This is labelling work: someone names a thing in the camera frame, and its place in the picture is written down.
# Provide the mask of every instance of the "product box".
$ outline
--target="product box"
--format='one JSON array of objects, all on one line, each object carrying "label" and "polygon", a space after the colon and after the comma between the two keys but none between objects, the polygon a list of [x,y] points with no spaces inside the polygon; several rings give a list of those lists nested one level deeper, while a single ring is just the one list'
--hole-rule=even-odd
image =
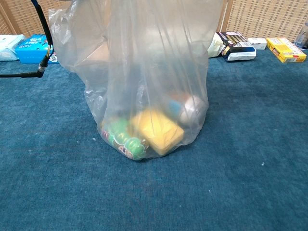
[{"label": "product box", "polygon": [[[39,64],[44,56],[46,56],[47,50],[46,36],[37,34],[32,35],[15,49],[22,64]],[[55,53],[50,57],[48,64],[58,64]]]},{"label": "product box", "polygon": [[265,38],[249,38],[248,42],[256,49],[256,50],[265,50],[266,48],[266,39]]},{"label": "product box", "polygon": [[267,38],[268,48],[283,63],[299,63],[306,55],[286,38]]},{"label": "product box", "polygon": [[0,61],[18,60],[15,49],[25,39],[24,35],[0,35]]},{"label": "product box", "polygon": [[227,61],[251,60],[257,55],[256,49],[240,32],[217,32],[226,46],[221,55]]}]

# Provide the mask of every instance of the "woven panel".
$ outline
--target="woven panel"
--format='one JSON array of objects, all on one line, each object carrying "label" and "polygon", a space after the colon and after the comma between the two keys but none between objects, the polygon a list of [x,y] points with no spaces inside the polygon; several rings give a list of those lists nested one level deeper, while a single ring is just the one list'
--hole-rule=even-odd
[{"label": "woven panel", "polygon": [[[6,2],[24,35],[28,37],[32,34],[44,33],[38,14],[30,0],[6,0]],[[48,10],[58,8],[66,1],[40,0],[38,2],[48,20]]]},{"label": "woven panel", "polygon": [[10,33],[10,29],[8,28],[2,15],[0,14],[0,35],[9,35]]},{"label": "woven panel", "polygon": [[227,30],[294,41],[307,19],[308,0],[234,0]]}]

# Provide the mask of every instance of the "yellow package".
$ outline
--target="yellow package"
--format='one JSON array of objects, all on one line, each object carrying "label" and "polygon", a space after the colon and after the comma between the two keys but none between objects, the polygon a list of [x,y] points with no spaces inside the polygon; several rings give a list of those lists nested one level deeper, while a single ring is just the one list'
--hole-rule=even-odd
[{"label": "yellow package", "polygon": [[184,130],[155,109],[146,109],[130,122],[160,156],[183,139]]},{"label": "yellow package", "polygon": [[267,38],[266,41],[268,48],[283,63],[299,63],[306,59],[306,54],[286,38]]}]

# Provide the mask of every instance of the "plastic bag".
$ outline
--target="plastic bag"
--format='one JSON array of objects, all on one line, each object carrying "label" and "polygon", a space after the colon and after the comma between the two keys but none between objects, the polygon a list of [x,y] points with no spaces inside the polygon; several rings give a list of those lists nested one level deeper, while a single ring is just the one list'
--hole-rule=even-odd
[{"label": "plastic bag", "polygon": [[50,12],[60,64],[85,83],[102,138],[133,160],[193,142],[222,0],[73,0]]},{"label": "plastic bag", "polygon": [[221,40],[220,36],[217,33],[215,33],[213,37],[213,41],[210,47],[207,49],[208,57],[214,58],[214,57],[219,56],[225,47],[226,46],[223,44],[223,41]]}]

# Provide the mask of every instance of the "small white box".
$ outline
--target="small white box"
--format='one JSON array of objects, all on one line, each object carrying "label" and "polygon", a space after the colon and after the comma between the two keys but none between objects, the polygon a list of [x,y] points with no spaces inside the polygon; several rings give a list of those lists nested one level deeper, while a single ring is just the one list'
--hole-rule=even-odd
[{"label": "small white box", "polygon": [[249,38],[248,42],[251,43],[256,50],[265,50],[267,45],[265,38]]}]

